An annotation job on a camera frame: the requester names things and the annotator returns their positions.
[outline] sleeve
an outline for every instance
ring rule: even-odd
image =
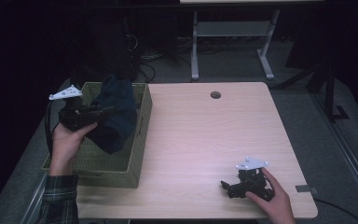
[[[48,176],[36,223],[78,223],[77,175]]]

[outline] person's left hand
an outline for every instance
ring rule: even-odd
[[[53,155],[49,175],[71,175],[76,153],[84,136],[97,127],[97,123],[85,126],[75,132],[65,128],[61,123],[53,133]]]

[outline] wicker basket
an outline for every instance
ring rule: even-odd
[[[83,102],[89,105],[101,91],[101,82],[87,82],[83,86]],[[137,126],[122,150],[109,155],[91,140],[85,139],[74,165],[79,185],[136,189],[141,176],[147,128],[152,110],[152,99],[147,84],[132,84],[138,112]],[[50,156],[42,169],[48,170]]]

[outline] gray carpet floor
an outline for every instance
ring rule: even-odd
[[[260,81],[274,86],[301,71],[284,66],[292,47],[289,41],[274,41],[268,50],[268,60],[276,76],[273,80],[264,77],[256,56],[255,51],[262,46],[262,39],[252,42],[240,39],[219,41],[215,45],[217,51],[210,53],[205,50],[199,55],[200,79],[197,82]],[[179,59],[158,58],[147,64],[155,69],[154,83],[174,83],[191,81],[189,62],[190,53],[186,52],[180,54]],[[150,67],[141,65],[141,69],[149,77],[154,74]],[[144,81],[144,77],[138,76],[134,82]],[[345,208],[358,217],[358,183],[324,119],[324,114],[315,103],[315,98],[323,98],[324,92],[308,93],[305,89],[308,81],[308,77],[303,78],[285,90],[271,91],[271,95],[304,176],[315,190],[313,196]],[[350,117],[338,120],[336,125],[358,160],[358,105],[349,89],[339,81],[336,81],[335,105],[342,105]],[[0,223],[21,223],[32,202],[34,189],[42,179],[40,167],[46,156],[45,136],[36,132],[1,194]],[[17,202],[17,206],[13,206],[12,202]],[[358,220],[332,205],[316,204],[318,216],[298,220],[297,223],[358,223]],[[83,219],[80,223],[91,222],[124,224],[128,220]],[[265,219],[258,222],[269,223]]]

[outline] dark background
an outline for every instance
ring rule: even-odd
[[[188,12],[138,11],[123,26],[126,15],[62,9],[49,1],[0,1],[0,192],[42,120],[48,96],[68,77],[79,85],[112,73],[134,78],[142,52],[127,52],[128,29],[170,54],[175,38],[191,32]],[[325,55],[334,58],[337,77],[358,103],[358,1],[283,10],[274,38],[296,41],[288,66],[305,69]]]

